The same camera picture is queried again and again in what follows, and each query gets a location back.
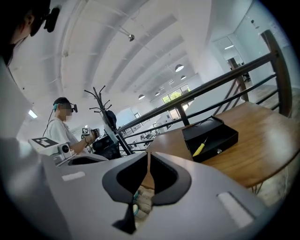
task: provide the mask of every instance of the open black box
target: open black box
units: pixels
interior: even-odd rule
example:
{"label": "open black box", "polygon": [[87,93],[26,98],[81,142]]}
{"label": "open black box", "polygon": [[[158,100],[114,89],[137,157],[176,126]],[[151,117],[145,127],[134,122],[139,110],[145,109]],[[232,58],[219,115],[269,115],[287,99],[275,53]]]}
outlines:
{"label": "open black box", "polygon": [[182,133],[192,155],[208,137],[201,153],[193,157],[193,160],[198,163],[220,154],[237,143],[239,139],[237,131],[226,126],[221,119],[214,116],[183,129]]}

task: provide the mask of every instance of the round wooden table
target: round wooden table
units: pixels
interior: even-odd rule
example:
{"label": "round wooden table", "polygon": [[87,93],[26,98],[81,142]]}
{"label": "round wooden table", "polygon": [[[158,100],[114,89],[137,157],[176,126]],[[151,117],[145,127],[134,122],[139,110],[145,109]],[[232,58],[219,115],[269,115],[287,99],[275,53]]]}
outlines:
{"label": "round wooden table", "polygon": [[[300,151],[300,125],[270,109],[245,102],[217,117],[239,132],[239,141],[202,164],[220,170],[246,188],[284,169]],[[158,135],[147,152],[162,152],[193,161],[183,138],[183,128]],[[154,189],[149,171],[142,185]]]}

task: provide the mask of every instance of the railing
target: railing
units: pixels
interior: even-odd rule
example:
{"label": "railing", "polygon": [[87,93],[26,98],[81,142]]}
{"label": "railing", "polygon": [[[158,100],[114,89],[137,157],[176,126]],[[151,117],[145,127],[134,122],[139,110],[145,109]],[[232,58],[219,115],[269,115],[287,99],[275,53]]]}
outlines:
{"label": "railing", "polygon": [[[144,122],[144,121],[146,121],[150,118],[153,118],[153,117],[155,117],[155,116],[157,116],[161,113],[164,113],[164,112],[166,112],[166,111],[168,111],[172,108],[177,108],[177,110],[178,110],[178,112],[180,113],[180,116],[181,116],[180,119],[174,120],[172,122],[168,122],[168,123],[163,124],[159,127],[154,127],[154,128],[148,129],[146,131],[142,131],[142,132],[132,134],[130,136],[124,137],[124,139],[126,139],[128,137],[140,135],[140,134],[143,134],[143,133],[146,133],[146,132],[149,132],[149,131],[153,131],[153,130],[156,130],[156,129],[160,129],[160,128],[172,125],[172,124],[180,122],[180,121],[183,121],[185,126],[189,125],[188,119],[190,119],[192,117],[195,117],[197,115],[200,115],[202,113],[205,113],[207,111],[210,111],[214,108],[218,108],[217,111],[215,112],[215,113],[217,113],[218,110],[220,109],[220,107],[224,104],[227,104],[226,107],[225,107],[225,110],[224,110],[224,111],[226,111],[228,109],[229,104],[235,99],[236,99],[236,101],[234,102],[233,107],[236,106],[236,104],[237,104],[240,97],[245,96],[245,98],[247,99],[248,98],[248,96],[247,96],[248,92],[252,91],[253,89],[258,88],[259,86],[261,86],[262,84],[264,84],[267,81],[271,80],[272,78],[276,78],[277,89],[272,91],[270,94],[268,94],[267,96],[265,96],[264,98],[262,98],[258,102],[256,102],[256,104],[261,104],[262,102],[264,102],[268,98],[272,97],[274,94],[278,93],[279,102],[277,104],[275,104],[271,109],[274,110],[277,107],[279,107],[279,113],[286,116],[286,117],[289,117],[290,114],[291,114],[291,109],[292,109],[292,90],[291,90],[291,84],[290,84],[289,74],[288,74],[288,71],[287,71],[285,60],[283,58],[282,52],[281,52],[277,42],[275,41],[275,38],[272,35],[272,33],[269,30],[267,30],[262,34],[262,37],[265,40],[265,42],[267,43],[267,45],[270,49],[270,53],[254,60],[254,61],[252,61],[248,64],[245,64],[241,67],[233,69],[232,71],[230,71],[228,73],[225,73],[222,76],[217,77],[217,78],[211,80],[210,82],[207,82],[207,83],[199,86],[198,88],[196,88],[196,89],[194,89],[194,90],[192,90],[192,91],[190,91],[190,92],[174,99],[173,101],[154,109],[153,111],[151,111],[151,112],[141,116],[140,118],[126,124],[123,127],[121,127],[117,131],[117,133],[121,133],[121,132],[123,132],[123,131],[125,131],[125,130],[141,123],[141,122]],[[239,93],[238,93],[237,90],[240,87],[240,83],[238,83],[238,87],[234,91],[233,96],[228,97],[229,93],[233,90],[233,87],[235,86],[235,82],[239,79],[239,77],[241,75],[243,75],[245,73],[248,73],[248,72],[250,72],[250,71],[252,71],[252,70],[268,63],[268,62],[271,63],[271,65],[273,67],[273,70],[275,72],[274,74],[272,74],[269,77],[263,79],[262,81],[258,82],[257,84],[251,86],[248,89],[246,89],[246,87],[242,88],[243,90],[240,89],[241,91]],[[210,90],[213,90],[213,89],[215,89],[219,86],[222,86],[223,84],[228,83],[231,80],[235,80],[235,81],[232,83],[230,92],[228,93],[228,95],[226,95],[226,97],[223,101],[218,102],[216,104],[213,104],[212,106],[210,106],[206,109],[195,112],[195,113],[190,114],[188,116],[185,114],[185,111],[184,111],[183,107],[181,106],[181,104],[183,104],[183,103],[185,103],[185,102],[187,102],[187,101],[189,101],[189,100],[191,100],[195,97],[198,97],[198,96],[200,96],[200,95],[202,95],[202,94],[204,94],[204,93],[206,93]],[[143,142],[131,143],[130,145],[139,144],[139,143],[144,143],[144,141]]]}

